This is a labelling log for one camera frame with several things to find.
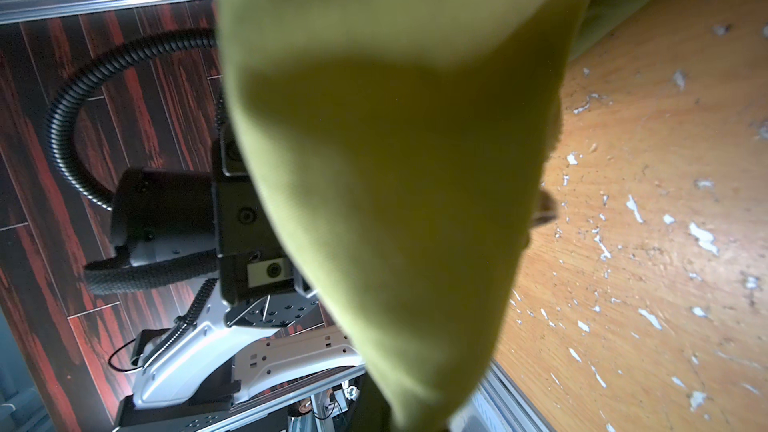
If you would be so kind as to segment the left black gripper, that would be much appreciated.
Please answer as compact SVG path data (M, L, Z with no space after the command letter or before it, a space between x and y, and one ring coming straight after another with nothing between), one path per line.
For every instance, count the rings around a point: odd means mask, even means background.
M228 125L212 146L212 197L223 299L236 306L290 290L310 298L312 286L279 242Z

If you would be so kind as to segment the green jacket with cartoon print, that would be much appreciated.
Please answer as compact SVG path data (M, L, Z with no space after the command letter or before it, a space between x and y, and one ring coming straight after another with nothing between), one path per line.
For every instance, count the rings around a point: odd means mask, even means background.
M650 0L218 0L234 133L370 376L491 360L567 62Z

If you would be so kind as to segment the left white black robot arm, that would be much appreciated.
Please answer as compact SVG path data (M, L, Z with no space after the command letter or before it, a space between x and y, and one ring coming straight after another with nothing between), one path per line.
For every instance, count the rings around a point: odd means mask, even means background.
M298 331L319 299L278 241L262 208L226 109L208 172L126 170L115 189L79 157L85 102L113 77L163 55L216 44L210 29L163 32L117 46L77 70L47 117L61 175L111 214L111 258L84 269L94 295L194 281L198 291L172 325L129 342L131 392L119 431L238 431L284 411L291 431L346 431L364 385L363 361L335 326Z

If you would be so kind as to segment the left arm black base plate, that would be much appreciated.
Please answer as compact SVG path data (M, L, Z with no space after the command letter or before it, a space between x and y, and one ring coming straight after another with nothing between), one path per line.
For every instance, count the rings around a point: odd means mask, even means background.
M224 403L158 409L136 409L132 396L122 401L114 431L286 431L287 408L257 413L255 407L239 413Z

